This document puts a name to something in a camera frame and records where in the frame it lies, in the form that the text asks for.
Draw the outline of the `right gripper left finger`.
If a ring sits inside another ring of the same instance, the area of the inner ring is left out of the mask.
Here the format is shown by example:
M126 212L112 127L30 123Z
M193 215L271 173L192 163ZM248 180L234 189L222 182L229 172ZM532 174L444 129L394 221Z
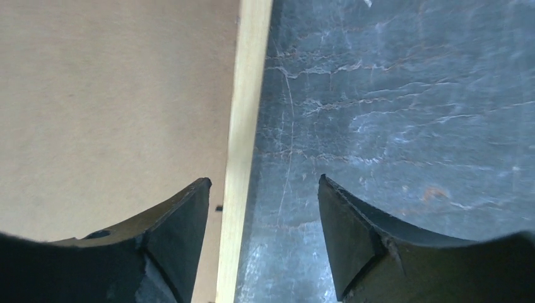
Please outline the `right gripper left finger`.
M1 235L2 302L190 302L211 181L82 239Z

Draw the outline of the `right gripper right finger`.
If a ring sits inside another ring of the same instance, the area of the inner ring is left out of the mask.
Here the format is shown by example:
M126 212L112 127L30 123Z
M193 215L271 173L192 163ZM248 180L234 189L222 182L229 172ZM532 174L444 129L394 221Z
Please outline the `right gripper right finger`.
M533 302L534 233L484 241L417 227L319 179L339 302Z

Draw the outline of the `brown backing board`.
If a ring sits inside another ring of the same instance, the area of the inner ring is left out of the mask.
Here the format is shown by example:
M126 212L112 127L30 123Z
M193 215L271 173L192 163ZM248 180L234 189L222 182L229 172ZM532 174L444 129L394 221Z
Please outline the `brown backing board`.
M200 177L214 302L238 1L2 1L1 231L82 238Z

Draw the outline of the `wooden picture frame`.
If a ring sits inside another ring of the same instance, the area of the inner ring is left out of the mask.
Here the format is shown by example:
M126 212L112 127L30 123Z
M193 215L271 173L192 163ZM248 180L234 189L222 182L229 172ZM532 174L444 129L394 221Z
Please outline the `wooden picture frame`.
M272 1L241 1L228 132L216 303L235 299Z

